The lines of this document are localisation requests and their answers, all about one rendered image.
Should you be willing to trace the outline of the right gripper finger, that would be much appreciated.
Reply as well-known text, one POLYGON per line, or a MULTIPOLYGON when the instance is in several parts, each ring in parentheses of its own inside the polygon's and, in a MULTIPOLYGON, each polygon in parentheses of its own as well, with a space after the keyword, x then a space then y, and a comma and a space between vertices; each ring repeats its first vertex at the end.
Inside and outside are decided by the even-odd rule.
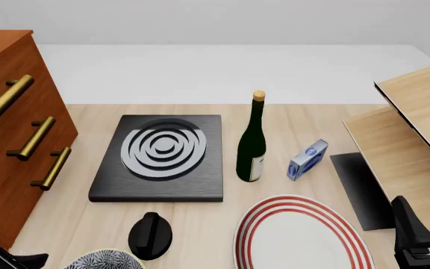
POLYGON ((430 231, 416 216, 406 198, 397 196, 391 205, 396 230, 395 252, 429 253, 430 231))

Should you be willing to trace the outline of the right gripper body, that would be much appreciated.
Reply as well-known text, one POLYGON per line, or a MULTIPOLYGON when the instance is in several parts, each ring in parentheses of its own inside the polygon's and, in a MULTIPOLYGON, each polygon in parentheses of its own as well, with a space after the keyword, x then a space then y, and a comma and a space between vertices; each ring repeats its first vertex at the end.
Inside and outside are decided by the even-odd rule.
POLYGON ((430 244, 396 244, 395 259, 400 269, 430 269, 430 244))

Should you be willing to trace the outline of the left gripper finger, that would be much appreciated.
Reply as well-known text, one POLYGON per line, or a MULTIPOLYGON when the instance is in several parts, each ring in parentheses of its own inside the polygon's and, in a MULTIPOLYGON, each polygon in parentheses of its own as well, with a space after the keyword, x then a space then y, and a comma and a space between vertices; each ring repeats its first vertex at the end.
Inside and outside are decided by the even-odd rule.
POLYGON ((18 269, 42 269, 49 258, 47 253, 38 255, 16 256, 10 255, 13 262, 16 263, 18 269))

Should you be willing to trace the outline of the black white patterned bowl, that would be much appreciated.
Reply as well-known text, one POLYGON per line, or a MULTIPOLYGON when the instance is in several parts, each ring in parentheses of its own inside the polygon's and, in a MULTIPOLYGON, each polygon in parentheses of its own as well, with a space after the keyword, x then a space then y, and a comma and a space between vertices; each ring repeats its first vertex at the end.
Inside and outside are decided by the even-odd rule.
POLYGON ((78 257, 64 269, 146 269, 146 266, 123 250, 103 249, 78 257))

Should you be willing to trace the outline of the white plate with red rings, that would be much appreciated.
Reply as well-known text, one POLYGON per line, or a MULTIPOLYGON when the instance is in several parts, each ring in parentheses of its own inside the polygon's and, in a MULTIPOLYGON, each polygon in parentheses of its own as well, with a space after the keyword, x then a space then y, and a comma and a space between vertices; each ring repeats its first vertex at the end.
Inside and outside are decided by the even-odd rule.
POLYGON ((297 194, 257 201, 237 224, 236 269, 376 269, 369 248, 347 219, 297 194))

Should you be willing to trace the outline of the flat black stove plate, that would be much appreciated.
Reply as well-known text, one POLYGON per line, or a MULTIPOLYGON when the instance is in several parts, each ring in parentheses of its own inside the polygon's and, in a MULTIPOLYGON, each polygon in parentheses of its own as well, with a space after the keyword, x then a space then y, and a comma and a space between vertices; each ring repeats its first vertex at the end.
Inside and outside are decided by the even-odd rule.
POLYGON ((219 115, 124 115, 91 202, 222 202, 219 115))

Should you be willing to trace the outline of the wooden cabinet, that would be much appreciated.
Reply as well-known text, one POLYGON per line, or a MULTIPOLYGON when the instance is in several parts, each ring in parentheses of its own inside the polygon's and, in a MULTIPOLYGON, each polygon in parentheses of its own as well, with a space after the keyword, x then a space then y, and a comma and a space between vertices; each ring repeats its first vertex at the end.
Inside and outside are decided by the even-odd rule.
POLYGON ((0 116, 0 247, 10 248, 43 190, 42 181, 56 157, 53 151, 71 147, 78 131, 37 48, 30 30, 0 30, 0 96, 7 80, 31 75, 34 83, 0 116), (6 156, 21 149, 36 131, 33 121, 56 119, 28 161, 6 156))

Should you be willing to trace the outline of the pale wooden rack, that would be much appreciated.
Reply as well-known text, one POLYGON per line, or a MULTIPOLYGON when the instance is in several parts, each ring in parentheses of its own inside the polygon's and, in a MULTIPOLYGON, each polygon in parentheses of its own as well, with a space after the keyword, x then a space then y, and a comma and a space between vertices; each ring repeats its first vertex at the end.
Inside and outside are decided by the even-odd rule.
POLYGON ((406 198, 430 230, 430 67, 374 87, 388 107, 343 124, 386 199, 406 198))

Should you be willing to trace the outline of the small blue printed box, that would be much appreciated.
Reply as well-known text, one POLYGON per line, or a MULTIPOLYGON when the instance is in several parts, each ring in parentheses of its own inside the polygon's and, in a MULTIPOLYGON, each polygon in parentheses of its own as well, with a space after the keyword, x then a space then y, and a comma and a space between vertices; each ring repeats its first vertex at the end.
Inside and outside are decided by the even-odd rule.
POLYGON ((301 151, 297 156, 291 158, 287 169, 287 177, 296 181, 306 174, 315 165, 321 162, 328 148, 328 143, 319 139, 307 149, 301 151))

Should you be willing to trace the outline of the dark green wine bottle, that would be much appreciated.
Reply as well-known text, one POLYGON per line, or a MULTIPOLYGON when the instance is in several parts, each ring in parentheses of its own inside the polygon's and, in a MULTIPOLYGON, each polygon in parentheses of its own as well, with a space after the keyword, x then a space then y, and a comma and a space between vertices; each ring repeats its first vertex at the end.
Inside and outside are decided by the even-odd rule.
POLYGON ((242 134, 237 148, 236 172, 238 178, 245 182, 259 180, 263 172, 267 149, 262 130, 265 96, 265 92, 260 90, 253 93, 249 124, 242 134))

